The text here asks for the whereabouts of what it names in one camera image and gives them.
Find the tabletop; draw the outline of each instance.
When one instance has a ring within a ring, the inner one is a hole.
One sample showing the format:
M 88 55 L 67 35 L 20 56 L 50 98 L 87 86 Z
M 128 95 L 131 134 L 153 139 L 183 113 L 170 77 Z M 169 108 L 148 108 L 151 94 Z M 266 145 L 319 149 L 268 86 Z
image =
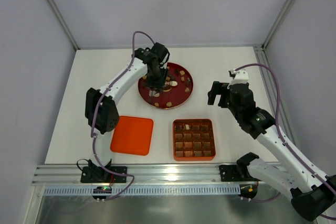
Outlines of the tabletop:
M 97 143 L 103 162 L 115 164 L 179 163 L 173 158 L 172 124 L 176 119 L 210 119 L 213 123 L 216 156 L 205 163 L 233 163 L 248 152 L 267 162 L 277 161 L 265 147 L 245 133 L 228 109 L 207 105 L 213 81 L 230 82 L 228 71 L 256 63 L 253 47 L 169 48 L 170 62 L 185 67 L 194 81 L 190 98 L 181 106 L 161 110 L 145 103 L 135 83 L 118 103 L 119 115 L 151 118 L 154 128 L 147 156 L 114 153 L 110 150 L 113 131 Z M 129 62 L 131 49 L 78 50 L 57 117 L 45 164 L 75 164 L 92 158 L 90 126 L 85 118 L 85 98 L 89 88 L 110 81 Z M 258 67 L 247 69 L 250 89 L 258 107 L 271 112 Z

